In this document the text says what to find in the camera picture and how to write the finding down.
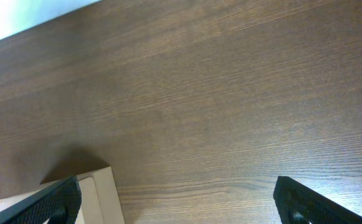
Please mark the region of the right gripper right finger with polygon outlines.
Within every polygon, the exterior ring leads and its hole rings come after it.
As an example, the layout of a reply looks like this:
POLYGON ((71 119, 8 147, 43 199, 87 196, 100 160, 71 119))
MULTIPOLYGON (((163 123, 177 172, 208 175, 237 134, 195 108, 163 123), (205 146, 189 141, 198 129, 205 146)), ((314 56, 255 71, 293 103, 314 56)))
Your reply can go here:
POLYGON ((362 216, 287 177, 277 177, 273 198, 282 224, 362 224, 362 216))

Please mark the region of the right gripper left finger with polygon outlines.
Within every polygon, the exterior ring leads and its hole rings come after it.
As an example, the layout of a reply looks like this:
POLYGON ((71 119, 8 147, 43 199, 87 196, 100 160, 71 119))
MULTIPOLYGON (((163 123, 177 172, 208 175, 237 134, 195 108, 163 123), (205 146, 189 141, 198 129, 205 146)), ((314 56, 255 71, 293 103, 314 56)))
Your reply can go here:
POLYGON ((0 212, 0 224, 74 224, 82 203, 76 176, 59 180, 0 212))

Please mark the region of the brown cardboard box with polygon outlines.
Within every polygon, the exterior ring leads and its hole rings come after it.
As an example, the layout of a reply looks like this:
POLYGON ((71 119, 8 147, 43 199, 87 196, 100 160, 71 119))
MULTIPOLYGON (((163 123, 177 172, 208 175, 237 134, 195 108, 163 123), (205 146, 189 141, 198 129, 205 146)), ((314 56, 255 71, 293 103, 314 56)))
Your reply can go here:
MULTIPOLYGON (((110 166, 79 174, 77 178, 82 193, 82 203, 76 223, 125 224, 110 166)), ((0 199, 0 212, 52 184, 52 182, 41 184, 30 192, 0 199)))

